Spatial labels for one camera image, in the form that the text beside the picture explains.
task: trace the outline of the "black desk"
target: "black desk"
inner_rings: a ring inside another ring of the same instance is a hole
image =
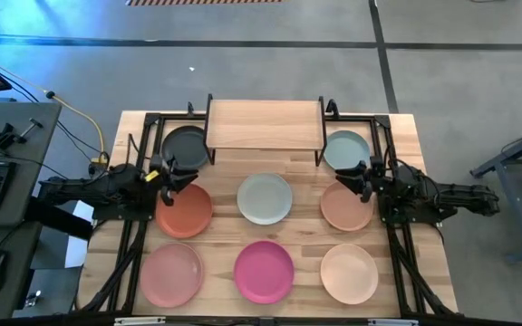
[[[0,129],[5,122],[9,122],[22,132],[29,126],[30,118],[43,124],[43,129],[36,129],[28,134],[27,143],[14,144],[8,152],[19,158],[43,161],[60,110],[60,105],[52,103],[0,103]],[[0,241],[14,224],[23,219],[39,171],[40,167],[37,164],[18,161],[18,169],[0,209]],[[20,296],[25,287],[41,229],[37,222],[24,223],[4,245],[4,249],[10,254],[5,285],[0,291],[0,319],[11,317],[16,304],[23,299]]]

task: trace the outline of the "magenta plate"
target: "magenta plate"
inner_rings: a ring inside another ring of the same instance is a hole
[[[237,288],[248,300],[275,303],[291,291],[294,272],[294,262],[284,247],[259,241],[239,254],[233,274]]]

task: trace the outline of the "desk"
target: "desk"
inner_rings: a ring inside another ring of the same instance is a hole
[[[43,161],[53,129],[60,114],[60,105],[51,103],[0,103],[0,129],[9,122],[22,132],[34,118],[43,123],[43,129],[27,135],[23,145],[12,145],[9,153],[20,157]],[[7,189],[0,209],[0,241],[11,230],[12,225],[24,218],[29,197],[40,171],[37,164],[18,162],[15,176]],[[5,285],[0,291],[0,319],[11,317],[24,289],[30,263],[41,231],[37,222],[24,223],[4,245],[9,252]]]
[[[112,163],[126,157],[127,137],[140,139],[144,111],[124,111],[112,150]],[[399,158],[424,170],[421,146],[412,115],[391,115],[391,128]],[[184,125],[202,127],[201,122],[167,121],[165,134]],[[350,129],[371,142],[370,129],[355,122],[328,122],[327,133]],[[152,149],[154,132],[148,149]],[[134,162],[136,153],[131,152]],[[251,174],[273,172],[281,175],[293,189],[291,214],[276,225],[253,225],[237,208],[237,189]],[[213,219],[202,234],[182,240],[202,257],[205,270],[203,285],[187,304],[174,309],[160,309],[149,303],[137,289],[134,314],[195,316],[283,316],[283,317],[396,317],[399,307],[392,275],[390,249],[386,229],[377,212],[363,230],[345,233],[329,226],[319,208],[320,196],[334,182],[334,172],[326,164],[316,167],[314,153],[286,150],[225,149],[217,152],[215,166],[207,165],[199,172],[195,184],[205,188],[214,204]],[[79,299],[87,303],[110,275],[121,236],[122,222],[110,221],[102,226],[90,242],[82,270]],[[413,225],[412,236],[420,273],[432,290],[452,310],[457,306],[450,282],[444,248],[437,231],[429,225]],[[271,239],[283,245],[294,260],[294,289],[278,304],[260,305],[249,302],[233,283],[233,265],[238,253],[257,240]],[[143,258],[159,246],[176,241],[164,235],[154,222],[149,223]],[[334,245],[352,243],[367,250],[377,264],[380,284],[367,302],[348,306],[334,300],[321,284],[319,267],[325,253]],[[119,307],[126,293],[129,275],[122,279]],[[410,278],[405,276],[409,303],[413,307]]]

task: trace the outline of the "wooden shelf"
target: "wooden shelf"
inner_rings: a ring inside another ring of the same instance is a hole
[[[319,101],[213,100],[208,113],[210,149],[301,149],[324,147]]]

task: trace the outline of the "orange plate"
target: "orange plate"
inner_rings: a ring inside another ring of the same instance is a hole
[[[325,254],[320,271],[325,290],[345,304],[367,301],[378,287],[378,267],[355,244],[339,244]]]
[[[368,225],[373,215],[373,200],[360,201],[350,189],[339,182],[330,185],[322,195],[320,206],[324,218],[342,231],[357,231]]]
[[[198,235],[213,217],[213,203],[205,189],[188,185],[172,194],[173,206],[166,206],[157,196],[156,222],[162,232],[178,239]]]

